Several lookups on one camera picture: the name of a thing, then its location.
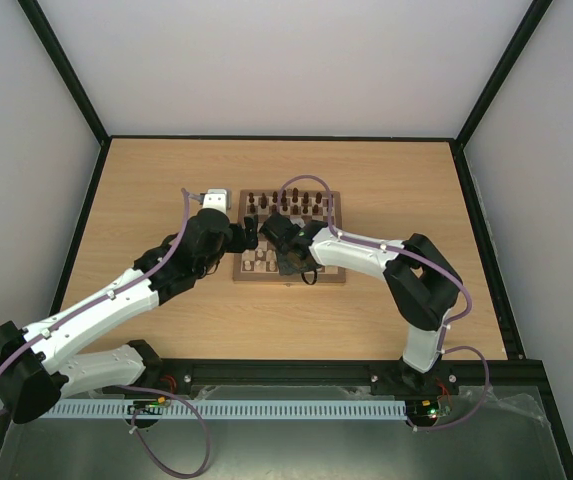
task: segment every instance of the white arm segment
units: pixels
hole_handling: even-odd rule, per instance
[[[130,385],[145,369],[142,357],[128,345],[109,352],[75,355],[60,370],[68,377],[61,398],[109,385]]]
[[[110,285],[85,298],[78,304],[52,317],[31,323],[26,327],[27,333],[24,334],[24,338],[26,341],[29,341],[38,334],[47,332],[48,327],[64,315],[142,275],[140,270],[129,268]],[[70,357],[109,330],[135,315],[157,307],[159,305],[159,297],[157,292],[149,288],[149,285],[150,280],[148,279],[139,282],[125,292],[115,295],[114,298],[105,300],[74,317],[57,331],[52,332],[49,338],[37,342],[32,350],[35,353],[44,353],[46,358],[42,360],[42,365],[46,371],[49,374],[53,374],[62,370],[62,366]]]
[[[337,231],[339,232],[339,238],[330,233],[328,227],[321,229],[313,237],[310,253],[315,261],[320,265],[343,267],[385,281],[384,270],[386,270],[386,262],[394,260],[399,254],[384,251],[381,247],[364,247],[341,240],[341,236],[345,232],[339,229]],[[351,238],[374,242],[377,245],[391,245],[404,248],[401,240],[378,240],[352,233],[348,235]],[[449,314],[450,310],[444,315],[442,324]],[[440,326],[435,332],[424,331],[409,324],[408,338],[404,348],[404,362],[421,373],[430,370],[439,356],[437,344],[442,328],[444,327]]]
[[[341,235],[345,232],[337,229]],[[351,238],[375,242],[378,245],[391,245],[393,247],[404,248],[401,240],[378,240],[376,238],[363,237],[361,235],[348,234]],[[310,253],[320,265],[343,267],[356,272],[365,273],[371,277],[384,280],[383,272],[386,269],[386,262],[394,260],[397,253],[384,251],[381,248],[363,247],[355,245],[335,237],[328,227],[322,228],[310,246]]]

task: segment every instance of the wooden tabletop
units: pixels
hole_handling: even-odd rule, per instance
[[[471,345],[505,359],[497,320],[446,143],[115,139],[73,268],[64,306],[105,286],[181,223],[181,187],[276,189],[302,173],[342,195],[344,230],[376,238],[428,236],[471,291],[473,312],[446,348]],[[300,188],[318,188],[303,181]],[[191,214],[198,206],[191,207]],[[386,284],[347,272],[344,286],[233,283],[231,255],[215,275],[133,318],[87,351],[143,338],[162,357],[398,359],[407,324]],[[463,309],[461,298],[455,311]],[[475,358],[457,352],[450,358]]]

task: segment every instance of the wooden chessboard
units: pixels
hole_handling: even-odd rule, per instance
[[[246,215],[259,216],[258,230],[275,210],[290,218],[292,222],[304,226],[311,220],[326,221],[328,214],[328,196],[325,191],[285,190],[286,201],[277,198],[277,190],[242,190],[239,197],[239,221]],[[339,192],[333,195],[333,223],[342,227],[341,197]],[[259,234],[259,245],[253,251],[236,254],[233,262],[233,281],[259,282],[280,285],[306,285],[300,275],[279,275],[275,249],[266,238]],[[315,285],[337,285],[346,283],[346,270],[339,267],[321,267],[317,271]]]

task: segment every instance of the robotic arm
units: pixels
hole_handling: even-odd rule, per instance
[[[441,350],[444,321],[457,301],[459,289],[439,272],[426,268],[425,263],[389,251],[393,247],[419,255],[461,282],[428,238],[416,233],[406,241],[378,240],[339,229],[333,233],[326,222],[317,220],[302,228],[278,212],[264,222],[260,233],[277,250],[280,274],[304,274],[320,266],[336,266],[384,280],[409,323],[404,363],[420,373],[432,368]],[[422,272],[417,276],[414,270],[419,268]]]
[[[211,189],[202,202],[202,209],[187,221],[172,256],[148,278],[142,277],[169,253],[176,235],[168,236],[115,281],[69,309],[22,330],[13,322],[0,326],[0,366],[27,343],[35,342],[0,376],[0,398],[15,423],[34,420],[60,398],[94,388],[153,385],[161,361],[142,340],[110,352],[76,354],[126,320],[193,288],[225,253],[257,247],[257,216],[245,217],[243,227],[229,222],[230,192]],[[78,314],[53,328],[73,312]]]

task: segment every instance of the black metal frame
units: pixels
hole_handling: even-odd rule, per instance
[[[484,274],[490,290],[493,307],[506,349],[508,360],[489,361],[491,382],[494,385],[535,386],[538,388],[567,478],[573,479],[573,455],[552,395],[544,367],[540,361],[526,360],[515,318],[508,301],[494,247],[481,209],[475,185],[464,155],[464,147],[479,125],[501,85],[534,33],[552,0],[533,0],[517,31],[502,55],[482,94],[477,100],[457,139],[416,137],[324,137],[324,136],[225,136],[225,135],[113,135],[104,129],[84,88],[75,74],[44,12],[36,0],[18,0],[27,18],[42,41],[53,64],[81,110],[89,127],[101,145],[95,170],[88,188],[79,221],[57,287],[51,314],[61,309],[66,287],[106,157],[113,138],[158,138],[191,140],[280,140],[280,141],[368,141],[368,142],[448,142],[462,194],[470,217]],[[180,388],[190,391],[199,385],[343,385],[371,386],[375,395],[387,393],[386,383],[372,382],[373,375],[384,369],[395,368],[397,362],[383,361],[255,361],[255,360],[164,360],[165,370],[180,379]],[[460,385],[481,385],[484,371],[479,361],[441,362],[442,367],[456,375]],[[190,375],[190,385],[181,382]],[[0,418],[0,451],[10,418]]]

